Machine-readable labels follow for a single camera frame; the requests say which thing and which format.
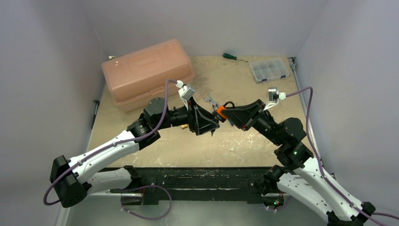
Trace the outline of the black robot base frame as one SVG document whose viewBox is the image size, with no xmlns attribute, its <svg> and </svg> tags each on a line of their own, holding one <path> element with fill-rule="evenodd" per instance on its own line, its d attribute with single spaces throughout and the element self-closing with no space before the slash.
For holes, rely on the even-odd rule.
<svg viewBox="0 0 399 226">
<path fill-rule="evenodd" d="M 125 167 L 132 181 L 112 194 L 138 195 L 144 205 L 159 201 L 228 201 L 280 207 L 288 198 L 277 188 L 286 170 L 274 167 Z"/>
</svg>

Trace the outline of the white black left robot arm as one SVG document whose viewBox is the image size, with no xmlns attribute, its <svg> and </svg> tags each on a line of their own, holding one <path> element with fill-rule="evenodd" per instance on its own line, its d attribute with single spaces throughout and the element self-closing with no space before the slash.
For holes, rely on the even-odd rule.
<svg viewBox="0 0 399 226">
<path fill-rule="evenodd" d="M 104 167 L 122 157 L 143 150 L 160 138 L 160 129 L 187 124 L 195 135 L 214 133 L 219 120 L 189 98 L 186 105 L 171 110 L 167 99 L 154 98 L 139 118 L 112 140 L 88 153 L 67 159 L 60 155 L 53 160 L 50 182 L 43 202 L 50 206 L 60 203 L 68 208 L 81 202 L 95 188 L 89 180 Z"/>
</svg>

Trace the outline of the green handled screwdriver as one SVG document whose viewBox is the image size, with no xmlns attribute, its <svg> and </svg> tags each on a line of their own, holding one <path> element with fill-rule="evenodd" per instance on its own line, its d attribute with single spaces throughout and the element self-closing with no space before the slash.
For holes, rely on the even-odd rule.
<svg viewBox="0 0 399 226">
<path fill-rule="evenodd" d="M 243 62 L 247 62 L 248 63 L 247 60 L 238 58 L 237 56 L 234 56 L 234 55 L 231 55 L 231 54 L 228 54 L 228 53 L 223 53 L 222 56 L 223 56 L 223 58 L 226 58 L 226 59 L 235 60 L 235 61 L 239 60 L 239 61 L 243 61 Z"/>
</svg>

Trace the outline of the pink translucent plastic toolbox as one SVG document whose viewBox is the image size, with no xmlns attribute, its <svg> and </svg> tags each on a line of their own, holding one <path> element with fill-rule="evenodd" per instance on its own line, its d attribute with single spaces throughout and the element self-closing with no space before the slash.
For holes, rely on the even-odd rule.
<svg viewBox="0 0 399 226">
<path fill-rule="evenodd" d="M 114 104 L 124 112 L 165 97 L 168 79 L 192 82 L 191 61 L 177 39 L 113 58 L 102 65 Z"/>
</svg>

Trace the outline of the silver open-end wrench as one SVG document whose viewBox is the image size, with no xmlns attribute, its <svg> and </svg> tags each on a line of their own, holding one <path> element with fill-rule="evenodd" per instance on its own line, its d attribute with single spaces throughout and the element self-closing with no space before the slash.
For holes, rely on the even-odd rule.
<svg viewBox="0 0 399 226">
<path fill-rule="evenodd" d="M 213 98 L 211 97 L 211 95 L 207 95 L 207 96 L 204 98 L 204 101 L 210 103 L 210 104 L 213 106 L 213 109 L 214 109 L 214 110 L 217 110 L 217 109 L 220 107 L 220 105 L 219 105 L 215 100 L 213 100 Z"/>
</svg>

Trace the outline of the clear plastic organizer box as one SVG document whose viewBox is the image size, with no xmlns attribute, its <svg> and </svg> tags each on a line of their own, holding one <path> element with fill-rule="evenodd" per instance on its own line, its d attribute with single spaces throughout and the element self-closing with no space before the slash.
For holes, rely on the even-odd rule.
<svg viewBox="0 0 399 226">
<path fill-rule="evenodd" d="M 256 83 L 281 80 L 290 75 L 286 64 L 280 57 L 251 62 L 249 66 Z"/>
</svg>

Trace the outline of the orange black padlock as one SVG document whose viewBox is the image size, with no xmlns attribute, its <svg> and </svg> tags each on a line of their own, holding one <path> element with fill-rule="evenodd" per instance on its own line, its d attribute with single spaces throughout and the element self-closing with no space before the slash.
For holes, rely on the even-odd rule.
<svg viewBox="0 0 399 226">
<path fill-rule="evenodd" d="M 227 101 L 223 105 L 217 107 L 213 113 L 213 115 L 222 123 L 228 120 L 227 116 L 223 113 L 223 111 L 228 109 L 228 105 L 231 105 L 231 108 L 235 107 L 235 104 L 232 101 Z"/>
</svg>

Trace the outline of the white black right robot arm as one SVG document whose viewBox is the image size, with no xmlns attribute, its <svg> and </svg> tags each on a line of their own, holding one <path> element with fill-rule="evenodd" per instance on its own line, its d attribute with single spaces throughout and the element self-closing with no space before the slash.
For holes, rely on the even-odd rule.
<svg viewBox="0 0 399 226">
<path fill-rule="evenodd" d="M 375 212 L 375 206 L 362 202 L 343 189 L 302 142 L 306 132 L 298 118 L 276 123 L 265 103 L 234 106 L 227 102 L 216 111 L 221 120 L 230 120 L 247 131 L 254 128 L 278 149 L 274 151 L 283 165 L 273 166 L 264 175 L 264 193 L 278 189 L 317 213 L 329 226 L 362 226 Z"/>
</svg>

